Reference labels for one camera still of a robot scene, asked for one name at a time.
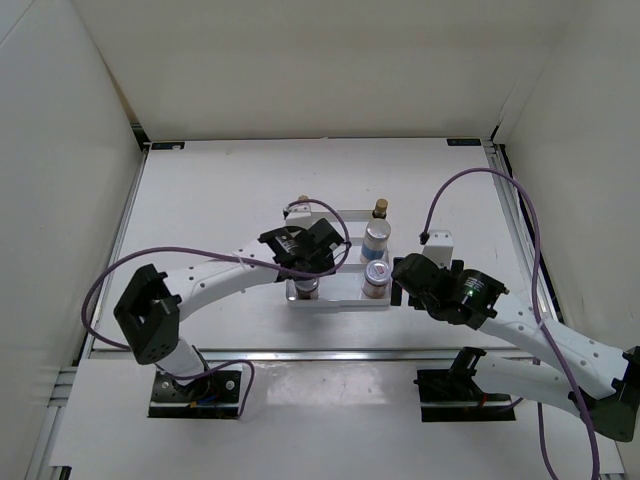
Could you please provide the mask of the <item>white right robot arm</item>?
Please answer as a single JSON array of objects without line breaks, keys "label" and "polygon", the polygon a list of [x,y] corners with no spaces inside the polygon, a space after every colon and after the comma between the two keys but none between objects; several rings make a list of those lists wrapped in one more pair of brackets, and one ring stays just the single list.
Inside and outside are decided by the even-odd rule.
[{"label": "white right robot arm", "polygon": [[489,354],[464,348],[449,387],[460,399],[484,391],[511,394],[554,406],[590,421],[600,435],[618,441],[634,438],[639,413],[639,350],[621,350],[561,324],[537,321],[499,280],[467,269],[450,268],[412,253],[393,267],[392,278],[411,306],[435,320],[464,325],[500,338],[540,360],[512,366]]}]

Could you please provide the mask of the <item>short white-lid jar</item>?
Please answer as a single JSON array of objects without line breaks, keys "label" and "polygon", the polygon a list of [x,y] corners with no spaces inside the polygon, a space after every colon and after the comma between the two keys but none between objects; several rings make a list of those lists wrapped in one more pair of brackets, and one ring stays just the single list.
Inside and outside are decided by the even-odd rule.
[{"label": "short white-lid jar", "polygon": [[298,300],[316,300],[319,295],[319,284],[320,281],[317,278],[295,281],[296,298]]},{"label": "short white-lid jar", "polygon": [[378,299],[385,296],[391,282],[391,269],[383,260],[370,261],[364,270],[362,292],[369,298]]}]

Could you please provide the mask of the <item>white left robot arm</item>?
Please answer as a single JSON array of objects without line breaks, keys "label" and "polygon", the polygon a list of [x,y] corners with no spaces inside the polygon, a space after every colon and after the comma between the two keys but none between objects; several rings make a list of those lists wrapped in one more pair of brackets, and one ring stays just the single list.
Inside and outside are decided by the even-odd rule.
[{"label": "white left robot arm", "polygon": [[180,323],[200,309],[252,287],[310,281],[335,272],[334,252],[348,247],[325,219],[310,227],[283,226],[229,255],[168,272],[152,264],[136,270],[114,307],[114,317],[138,364],[156,366],[188,400],[206,395],[210,377]]}]

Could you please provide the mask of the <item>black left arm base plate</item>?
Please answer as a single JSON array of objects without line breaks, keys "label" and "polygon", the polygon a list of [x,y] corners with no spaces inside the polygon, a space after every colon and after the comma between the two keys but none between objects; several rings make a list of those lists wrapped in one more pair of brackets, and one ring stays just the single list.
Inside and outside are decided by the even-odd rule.
[{"label": "black left arm base plate", "polygon": [[242,367],[214,372],[195,385],[180,385],[157,372],[148,404],[149,418],[235,420],[239,417]]}]

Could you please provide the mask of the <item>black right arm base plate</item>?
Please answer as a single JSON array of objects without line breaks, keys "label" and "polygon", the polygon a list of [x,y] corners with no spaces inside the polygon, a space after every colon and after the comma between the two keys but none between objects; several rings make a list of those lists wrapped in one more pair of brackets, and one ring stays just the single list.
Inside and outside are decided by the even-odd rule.
[{"label": "black right arm base plate", "polygon": [[423,423],[515,421],[514,400],[502,393],[486,393],[470,378],[457,378],[446,369],[421,369],[418,388]]}]

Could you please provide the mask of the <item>tall silver-lid jar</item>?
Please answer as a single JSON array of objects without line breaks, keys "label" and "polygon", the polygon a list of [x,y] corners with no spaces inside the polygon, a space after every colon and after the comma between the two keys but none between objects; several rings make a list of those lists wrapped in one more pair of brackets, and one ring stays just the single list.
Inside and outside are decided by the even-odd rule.
[{"label": "tall silver-lid jar", "polygon": [[381,260],[386,254],[390,235],[391,225],[386,219],[371,219],[366,225],[362,240],[360,252],[361,261],[370,262]]}]

